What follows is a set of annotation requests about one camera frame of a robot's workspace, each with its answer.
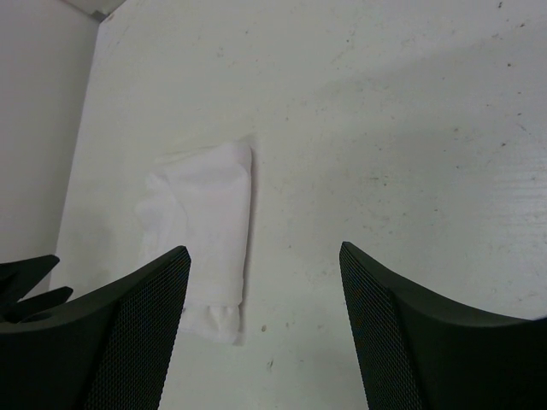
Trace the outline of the white tank top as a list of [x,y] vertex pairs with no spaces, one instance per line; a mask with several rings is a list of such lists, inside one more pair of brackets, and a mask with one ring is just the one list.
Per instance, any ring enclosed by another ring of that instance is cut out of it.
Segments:
[[136,214],[141,264],[183,245],[191,257],[182,331],[218,343],[239,337],[250,223],[252,153],[224,143],[168,161],[145,180]]

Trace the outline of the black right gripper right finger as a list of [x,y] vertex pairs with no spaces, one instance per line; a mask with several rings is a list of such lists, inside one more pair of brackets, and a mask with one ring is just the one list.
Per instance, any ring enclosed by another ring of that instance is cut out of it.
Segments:
[[545,319],[453,301],[349,242],[339,265],[369,408],[545,408]]

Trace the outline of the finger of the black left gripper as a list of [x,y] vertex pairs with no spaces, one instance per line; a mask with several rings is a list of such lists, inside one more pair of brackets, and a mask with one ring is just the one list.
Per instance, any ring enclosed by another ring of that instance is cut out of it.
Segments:
[[17,302],[13,307],[9,307],[5,313],[1,314],[1,322],[24,322],[33,315],[62,305],[69,299],[73,292],[74,290],[72,288],[63,286]]
[[55,255],[43,255],[1,264],[1,298],[21,299],[59,263]]

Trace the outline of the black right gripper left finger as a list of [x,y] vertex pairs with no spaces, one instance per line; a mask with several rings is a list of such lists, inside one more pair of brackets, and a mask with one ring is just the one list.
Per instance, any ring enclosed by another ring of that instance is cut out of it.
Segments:
[[[24,322],[1,322],[2,408],[158,408],[190,267],[178,246]],[[1,298],[1,314],[31,297]]]

